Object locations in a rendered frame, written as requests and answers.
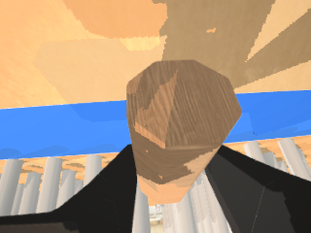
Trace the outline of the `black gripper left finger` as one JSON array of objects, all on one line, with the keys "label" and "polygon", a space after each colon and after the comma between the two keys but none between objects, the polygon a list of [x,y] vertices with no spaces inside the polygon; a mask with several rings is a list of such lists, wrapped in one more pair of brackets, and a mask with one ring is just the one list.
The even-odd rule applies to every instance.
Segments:
[{"label": "black gripper left finger", "polygon": [[61,207],[0,216],[0,233],[132,233],[136,187],[137,171],[128,144]]}]

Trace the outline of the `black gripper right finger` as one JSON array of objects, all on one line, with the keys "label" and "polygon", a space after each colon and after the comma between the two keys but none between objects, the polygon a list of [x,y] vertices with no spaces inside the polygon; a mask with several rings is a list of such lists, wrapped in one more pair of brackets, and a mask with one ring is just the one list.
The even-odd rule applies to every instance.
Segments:
[{"label": "black gripper right finger", "polygon": [[232,233],[311,233],[311,182],[221,145],[204,168]]}]

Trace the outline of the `blue flat strip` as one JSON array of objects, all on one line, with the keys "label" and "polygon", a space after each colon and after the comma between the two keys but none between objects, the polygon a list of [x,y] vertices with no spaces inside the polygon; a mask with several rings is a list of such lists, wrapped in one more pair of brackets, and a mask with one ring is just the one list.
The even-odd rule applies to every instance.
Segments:
[{"label": "blue flat strip", "polygon": [[[235,93],[242,116],[224,144],[311,135],[311,90]],[[0,109],[0,160],[120,152],[126,100]]]}]

